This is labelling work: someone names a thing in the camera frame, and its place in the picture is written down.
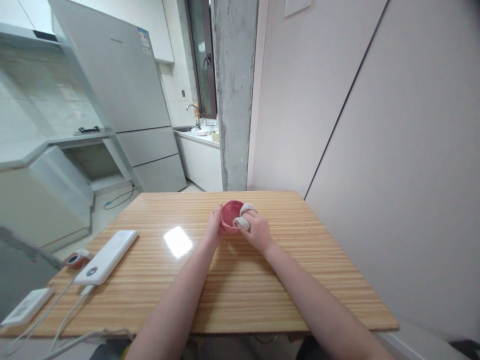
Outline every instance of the white power bank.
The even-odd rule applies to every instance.
[[[53,287],[32,290],[25,298],[8,314],[0,326],[26,324],[39,312],[40,308],[54,294]]]
[[[135,230],[120,230],[101,248],[97,255],[76,276],[74,284],[101,285],[110,276],[119,261],[133,244]]]

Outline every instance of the white cable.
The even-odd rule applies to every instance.
[[[91,331],[91,332],[88,332],[86,333],[85,335],[82,335],[80,336],[79,338],[76,338],[75,340],[73,340],[72,342],[69,342],[67,345],[65,346],[62,346],[60,348],[58,348],[56,351],[38,359],[38,360],[51,360],[51,359],[54,359],[56,358],[57,356],[63,354],[64,352],[66,352],[67,350],[70,350],[71,348],[73,348],[74,346],[86,341],[87,339],[90,339],[90,338],[95,338],[95,337],[102,337],[104,335],[116,335],[118,333],[126,333],[129,337],[129,339],[131,341],[133,341],[133,336],[132,336],[132,333],[126,329],[126,328],[123,328],[123,329],[120,329],[120,330],[108,330],[108,329],[103,329],[101,331]]]
[[[34,323],[32,324],[30,327],[28,327],[24,332],[22,332],[15,340],[13,340],[10,344],[8,344],[8,346],[5,348],[5,351],[3,353],[3,356],[4,357],[9,357],[10,355],[12,355],[13,353],[15,353],[18,349],[20,349],[25,341],[27,341],[28,339],[30,339],[30,337],[34,334],[34,332],[37,330],[37,328],[42,324],[42,322],[45,320],[45,318],[47,317],[47,315],[50,313],[50,311],[52,311],[52,309],[54,308],[54,306],[59,302],[60,298],[63,296],[63,294],[65,294],[65,292],[69,289],[69,287],[74,283],[74,280],[75,280],[75,277],[73,277],[70,282],[65,286],[65,288],[58,294],[58,296],[56,297],[55,301],[51,303],[50,307],[45,311],[45,313]],[[21,343],[20,346],[18,346],[17,348],[15,348],[14,350],[12,351],[9,351],[9,349],[15,345],[17,342],[19,342],[24,336],[25,334],[28,334],[28,336],[23,340],[23,342]]]
[[[87,297],[88,294],[92,291],[92,289],[95,287],[95,285],[87,285],[85,289],[80,294],[80,297],[76,301],[75,305],[73,305],[70,309],[70,311],[65,315],[63,318],[63,321],[61,322],[60,326],[58,327],[58,330],[56,331],[55,337],[53,338],[53,341],[51,343],[50,351],[49,353],[52,353],[55,349],[55,346],[57,345],[57,340],[59,339],[60,334],[64,330],[64,326],[67,323],[67,320],[69,319],[70,315],[74,312],[74,310],[77,308],[77,306],[82,302],[83,299]]]

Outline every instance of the wooden table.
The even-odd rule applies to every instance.
[[[210,211],[219,202],[231,199],[254,204],[268,219],[273,239],[368,329],[399,328],[379,296],[296,192],[142,193],[88,245],[88,250],[97,253],[118,230],[135,229],[139,234],[108,280],[74,312],[76,316],[63,336],[80,336],[101,328],[128,328],[138,333],[192,252],[176,258],[164,235],[181,227],[195,247],[202,240]],[[72,275],[63,269],[49,284],[61,290]],[[55,335],[81,289],[73,285],[65,293],[35,336]],[[0,334],[16,336],[23,329],[25,326],[7,328]],[[241,235],[225,235],[206,278],[192,333],[306,331],[305,322],[265,259]]]

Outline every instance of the white finger sleeve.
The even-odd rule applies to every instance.
[[[257,209],[252,205],[252,204],[249,204],[249,203],[244,203],[243,206],[241,207],[240,209],[240,217],[236,217],[234,220],[233,220],[233,225],[235,226],[238,226],[240,225],[242,228],[244,228],[245,230],[250,230],[250,223],[248,222],[248,220],[246,218],[243,217],[243,214],[247,211],[247,210],[253,210],[254,212],[256,212],[257,214],[259,213],[257,211]]]

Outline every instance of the white refrigerator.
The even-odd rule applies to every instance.
[[[147,29],[69,0],[48,0],[53,30],[135,185],[187,186]]]

